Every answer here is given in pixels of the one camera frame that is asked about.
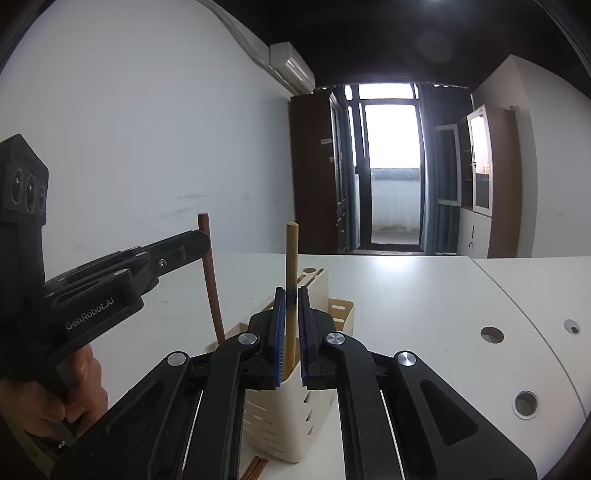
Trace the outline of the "person's left hand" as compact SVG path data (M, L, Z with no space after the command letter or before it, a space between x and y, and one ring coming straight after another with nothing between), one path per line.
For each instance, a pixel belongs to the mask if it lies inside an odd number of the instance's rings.
M68 361L77 385L65 400L36 381L1 381L3 412L34 437L59 442L79 438L107 411L108 394L92 347L84 346Z

